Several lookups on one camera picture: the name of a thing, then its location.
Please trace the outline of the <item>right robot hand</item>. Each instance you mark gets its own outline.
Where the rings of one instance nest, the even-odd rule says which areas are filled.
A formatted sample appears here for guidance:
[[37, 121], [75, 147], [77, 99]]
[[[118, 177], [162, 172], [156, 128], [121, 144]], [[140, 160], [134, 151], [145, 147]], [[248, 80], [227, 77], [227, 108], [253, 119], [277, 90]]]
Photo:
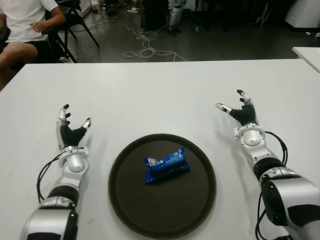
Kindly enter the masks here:
[[241, 126], [246, 126], [249, 124], [258, 125], [259, 122], [256, 116], [256, 111], [252, 99], [246, 92], [241, 89], [238, 89], [236, 92], [241, 96], [241, 98], [239, 99], [240, 102], [242, 102], [241, 109], [234, 109], [222, 103], [217, 103], [215, 107], [218, 110], [230, 115], [232, 118], [238, 121]]

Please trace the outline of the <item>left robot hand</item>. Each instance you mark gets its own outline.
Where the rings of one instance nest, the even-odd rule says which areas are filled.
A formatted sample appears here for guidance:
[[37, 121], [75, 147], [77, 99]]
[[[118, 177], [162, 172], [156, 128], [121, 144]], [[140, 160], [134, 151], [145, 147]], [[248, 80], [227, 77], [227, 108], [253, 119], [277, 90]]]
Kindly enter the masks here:
[[81, 127], [71, 129], [70, 121], [67, 120], [71, 116], [67, 113], [68, 108], [69, 104], [66, 104], [59, 110], [56, 121], [56, 137], [61, 152], [69, 147], [77, 147], [92, 123], [92, 119], [88, 117]]

